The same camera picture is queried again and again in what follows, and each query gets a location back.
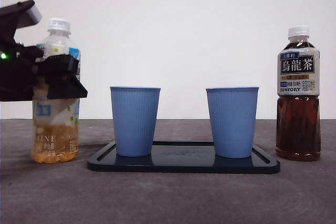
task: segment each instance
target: cup rim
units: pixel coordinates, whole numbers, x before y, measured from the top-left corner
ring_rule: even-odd
[[[206,91],[208,90],[231,90],[231,89],[259,89],[259,87],[215,87],[215,88],[206,88]]]
[[[110,86],[110,89],[156,89],[156,90],[161,90],[161,88],[155,88],[155,87],[136,87],[136,86]]]

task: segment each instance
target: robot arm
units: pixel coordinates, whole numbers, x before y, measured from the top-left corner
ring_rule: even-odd
[[[56,55],[36,62],[43,51],[14,40],[17,28],[37,24],[41,14],[33,0],[0,8],[0,101],[31,101],[38,76],[49,84],[49,99],[84,98],[87,90],[77,80],[79,61]]]

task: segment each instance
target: white wall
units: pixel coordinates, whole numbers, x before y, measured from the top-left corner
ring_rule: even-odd
[[[24,0],[1,0],[2,5]],[[290,26],[307,24],[321,51],[321,117],[336,118],[336,0],[35,0],[43,15],[16,40],[47,36],[48,18],[72,23],[88,89],[81,118],[111,118],[109,86],[161,87],[161,119],[208,118],[206,87],[260,86],[257,117],[276,117],[276,58]],[[29,102],[2,118],[30,118]]]

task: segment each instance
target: bottle neck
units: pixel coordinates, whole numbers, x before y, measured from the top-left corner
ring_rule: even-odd
[[[69,38],[70,33],[68,31],[63,31],[63,30],[49,30],[50,35],[58,35],[58,36],[64,36]]]
[[[293,36],[288,38],[290,43],[296,43],[296,42],[308,42],[309,36],[301,35],[301,36]]]

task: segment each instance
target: green led light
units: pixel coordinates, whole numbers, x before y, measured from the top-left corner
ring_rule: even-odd
[[[3,52],[1,53],[1,56],[0,56],[0,57],[1,57],[3,60],[8,58],[7,55],[6,55],[5,53],[3,53]]]

